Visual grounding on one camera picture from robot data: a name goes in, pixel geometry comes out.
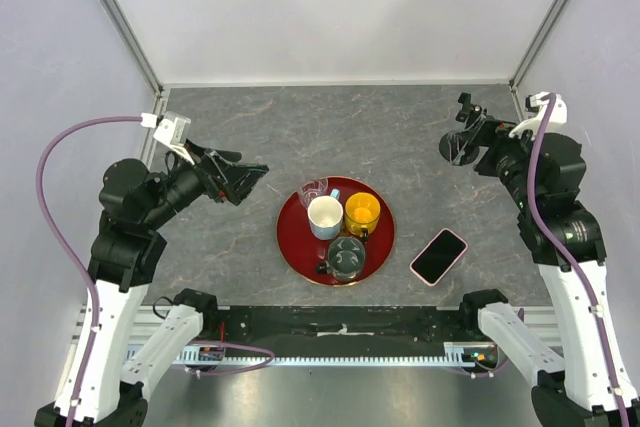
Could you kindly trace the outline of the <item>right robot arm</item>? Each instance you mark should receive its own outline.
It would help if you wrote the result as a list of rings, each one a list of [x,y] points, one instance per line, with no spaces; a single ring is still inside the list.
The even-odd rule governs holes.
[[[639,394],[616,339],[606,287],[606,248],[595,216],[579,201],[586,172],[581,145],[561,133],[568,110],[554,93],[528,97],[528,116],[499,120],[458,99],[461,129],[444,135],[441,156],[495,177],[516,204],[520,236],[550,295],[560,334],[549,348],[497,290],[466,294],[458,328],[485,336],[527,381],[544,426],[635,426]]]

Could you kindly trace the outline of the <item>pink smartphone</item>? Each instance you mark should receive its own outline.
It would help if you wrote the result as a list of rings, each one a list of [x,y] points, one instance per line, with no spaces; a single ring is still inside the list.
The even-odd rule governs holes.
[[[451,229],[441,229],[411,261],[410,271],[428,286],[437,285],[468,250]]]

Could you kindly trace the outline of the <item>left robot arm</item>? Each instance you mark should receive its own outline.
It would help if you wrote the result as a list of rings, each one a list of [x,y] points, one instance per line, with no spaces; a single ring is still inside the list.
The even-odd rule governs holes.
[[[238,152],[193,143],[170,172],[152,173],[137,159],[112,164],[103,176],[103,211],[81,270],[89,304],[80,342],[62,394],[40,408],[37,426],[139,426],[151,396],[193,340],[219,329],[217,299],[184,289],[161,326],[131,358],[125,353],[142,300],[167,242],[160,228],[202,195],[239,205],[268,172]]]

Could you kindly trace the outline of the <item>black phone stand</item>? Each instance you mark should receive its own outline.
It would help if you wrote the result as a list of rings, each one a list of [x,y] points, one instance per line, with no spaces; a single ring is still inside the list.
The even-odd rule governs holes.
[[[463,125],[461,130],[444,134],[439,141],[440,155],[451,165],[466,166],[473,163],[480,152],[480,131],[487,120],[486,110],[473,104],[471,94],[463,92],[458,98],[461,105],[455,120]]]

